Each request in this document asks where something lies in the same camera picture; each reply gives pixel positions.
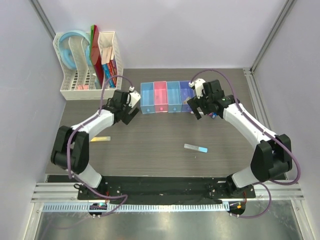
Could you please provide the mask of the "purple drawer box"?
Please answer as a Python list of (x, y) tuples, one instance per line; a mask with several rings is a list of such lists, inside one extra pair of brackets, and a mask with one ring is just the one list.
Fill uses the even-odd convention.
[(195, 96), (194, 90), (189, 87), (188, 81), (179, 81), (180, 96), (182, 101), (181, 112), (191, 112), (191, 108), (188, 104), (183, 104), (186, 98), (192, 99)]

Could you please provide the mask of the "light blue drawer box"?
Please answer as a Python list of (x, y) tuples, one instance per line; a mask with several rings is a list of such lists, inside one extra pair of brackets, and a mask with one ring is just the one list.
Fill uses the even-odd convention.
[(182, 110), (182, 99), (179, 81), (168, 81), (167, 85), (167, 100), (168, 112), (178, 113)]
[(154, 114), (155, 111), (155, 97), (154, 97), (154, 83), (142, 82), (140, 84), (140, 109), (143, 114)]

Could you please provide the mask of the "pink drawer box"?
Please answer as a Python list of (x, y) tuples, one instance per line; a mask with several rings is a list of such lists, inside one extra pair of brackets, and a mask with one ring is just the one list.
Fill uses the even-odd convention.
[(154, 86), (154, 107), (156, 113), (168, 111), (167, 82), (155, 81)]

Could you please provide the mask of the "grey rectangular eraser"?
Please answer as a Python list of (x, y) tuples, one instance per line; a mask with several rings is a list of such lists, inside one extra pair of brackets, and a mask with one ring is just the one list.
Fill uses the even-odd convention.
[(190, 99), (190, 98), (186, 98), (186, 99), (183, 101), (183, 104), (187, 104), (189, 99)]

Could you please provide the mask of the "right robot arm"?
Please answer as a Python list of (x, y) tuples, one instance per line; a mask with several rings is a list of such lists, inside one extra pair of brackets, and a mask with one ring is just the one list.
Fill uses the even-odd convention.
[(216, 113), (233, 125), (253, 147), (249, 166), (226, 177), (225, 190), (230, 197), (236, 198), (250, 185), (272, 180), (292, 169), (290, 138), (264, 127), (234, 95), (225, 95), (219, 80), (206, 82), (198, 78), (188, 85), (194, 97), (188, 99), (187, 104), (197, 119)]

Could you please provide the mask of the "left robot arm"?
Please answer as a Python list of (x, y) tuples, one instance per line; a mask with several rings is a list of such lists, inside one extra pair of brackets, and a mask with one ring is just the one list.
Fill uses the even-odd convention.
[(59, 127), (50, 161), (66, 170), (71, 178), (81, 181), (93, 198), (100, 200), (107, 193), (105, 178), (89, 163), (90, 141), (100, 132), (118, 122), (128, 125), (139, 112), (141, 95), (132, 87), (129, 91), (115, 90), (105, 104), (89, 118), (73, 126)]

